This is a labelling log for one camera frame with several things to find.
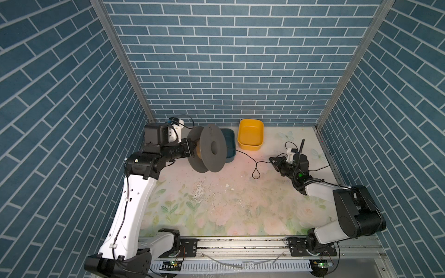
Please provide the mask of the grey perforated cable spool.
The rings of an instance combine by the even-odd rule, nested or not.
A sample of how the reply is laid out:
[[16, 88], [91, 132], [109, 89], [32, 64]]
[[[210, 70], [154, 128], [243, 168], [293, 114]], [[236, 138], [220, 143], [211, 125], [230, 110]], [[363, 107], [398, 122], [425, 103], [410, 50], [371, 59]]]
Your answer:
[[187, 139], [197, 143], [193, 154], [188, 158], [191, 167], [198, 173], [217, 173], [226, 164], [227, 145], [224, 135], [216, 125], [193, 127]]

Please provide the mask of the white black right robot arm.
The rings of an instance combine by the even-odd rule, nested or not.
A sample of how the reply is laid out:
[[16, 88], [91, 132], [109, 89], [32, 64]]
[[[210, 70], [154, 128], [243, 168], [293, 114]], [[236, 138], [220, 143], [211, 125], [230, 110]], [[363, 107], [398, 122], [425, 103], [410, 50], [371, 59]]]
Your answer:
[[386, 220], [365, 186], [341, 186], [314, 178], [305, 155], [297, 154], [292, 159], [281, 155], [270, 157], [269, 161], [281, 176], [289, 178], [296, 191], [334, 205], [337, 219], [308, 231], [305, 249], [310, 255], [321, 255], [333, 243], [386, 229]]

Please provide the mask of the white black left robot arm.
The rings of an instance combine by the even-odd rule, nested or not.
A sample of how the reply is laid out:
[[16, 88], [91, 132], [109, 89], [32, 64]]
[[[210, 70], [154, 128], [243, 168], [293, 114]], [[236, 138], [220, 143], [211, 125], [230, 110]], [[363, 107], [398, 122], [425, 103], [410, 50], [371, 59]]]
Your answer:
[[99, 251], [86, 258], [87, 272], [101, 278], [149, 278], [154, 258], [179, 250], [177, 230], [160, 230], [149, 246], [142, 249], [139, 232], [161, 170], [176, 159], [192, 156], [196, 147], [196, 142], [182, 139], [147, 152], [135, 152], [126, 159], [122, 196], [114, 220]]

